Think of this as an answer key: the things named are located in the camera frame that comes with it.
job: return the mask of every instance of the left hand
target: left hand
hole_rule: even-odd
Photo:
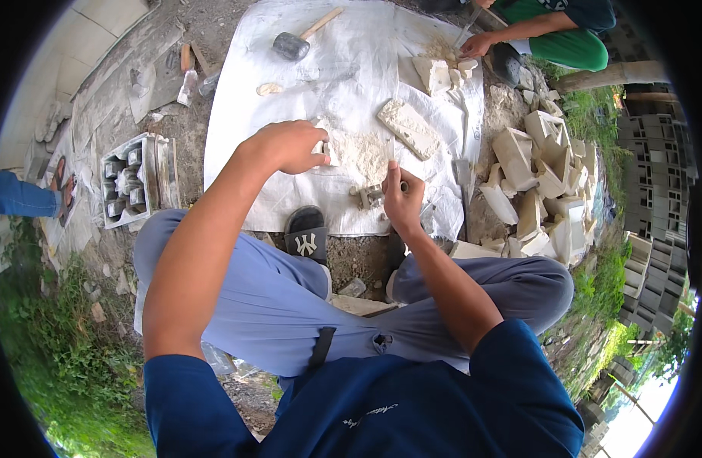
[[[460,50],[463,52],[461,57],[475,58],[484,56],[493,43],[494,41],[487,32],[473,35],[460,47]]]
[[[328,132],[313,127],[310,121],[283,121],[259,129],[232,157],[254,163],[270,174],[280,170],[295,175],[330,163],[329,156],[311,154],[318,142],[327,141]]]

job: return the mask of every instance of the white plastic sheet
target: white plastic sheet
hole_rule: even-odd
[[[277,34],[300,34],[335,6],[345,11],[309,39],[311,50],[305,59],[291,62],[272,51]],[[457,98],[433,100],[419,91],[421,81],[409,66],[411,57],[425,53],[429,43],[451,43],[459,31],[387,2],[264,0],[252,5],[237,27],[218,81],[204,154],[204,188],[211,186],[236,146],[265,124],[324,116],[333,129],[371,133],[389,142],[390,155],[427,183],[425,200],[433,209],[433,234],[454,240],[463,217],[451,161],[463,157],[475,163],[477,158],[482,72],[480,67],[475,70]],[[261,97],[256,88],[265,83],[285,90]],[[376,118],[392,97],[414,106],[438,130],[449,151],[423,163],[394,141]],[[468,118],[460,100],[467,103]],[[464,138],[469,139],[466,151]],[[278,172],[264,185],[243,228],[282,232],[293,210],[318,205],[330,234],[388,233],[388,221],[380,220],[381,208],[359,210],[357,197],[349,195],[350,188],[361,184],[358,174],[343,167],[321,167],[295,176]]]

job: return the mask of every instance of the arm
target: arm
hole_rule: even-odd
[[[404,193],[399,189],[402,179],[410,186]],[[415,255],[448,330],[470,355],[483,336],[503,321],[501,313],[484,289],[440,250],[420,226],[425,183],[392,160],[382,187],[384,210],[392,226]]]
[[[188,355],[204,359],[201,335],[216,306],[242,223],[264,182],[281,170],[298,174],[328,163],[312,155],[328,133],[308,121],[269,124],[242,142],[216,181],[170,237],[143,311],[145,359]]]
[[[502,30],[473,35],[460,47],[463,52],[461,57],[483,56],[491,45],[502,41],[538,37],[549,32],[570,29],[577,29],[577,24],[572,22],[564,11],[535,16],[526,21],[513,23]]]

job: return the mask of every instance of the light blue pants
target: light blue pants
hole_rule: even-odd
[[[145,223],[134,253],[140,281],[150,283],[165,244],[186,212],[164,210]],[[554,324],[572,301],[571,276],[548,258],[456,262],[483,286],[504,318],[521,318],[536,334]],[[315,261],[240,234],[203,339],[283,377],[305,371],[324,326],[337,329],[326,361],[388,353],[468,367],[468,356],[448,333],[412,256],[402,263],[393,284],[393,299],[407,306],[364,318],[325,302],[327,292],[326,274]]]
[[[60,210],[60,191],[38,188],[11,171],[0,171],[0,215],[55,218]]]

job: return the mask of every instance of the wooden handle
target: wooden handle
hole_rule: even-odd
[[[335,18],[337,15],[343,13],[344,9],[340,6],[338,6],[335,10],[331,11],[330,13],[326,14],[320,20],[313,24],[308,30],[303,32],[301,34],[301,39],[303,40],[308,40],[308,37],[310,37],[312,34],[318,31],[321,27],[323,27],[328,21],[331,19]]]

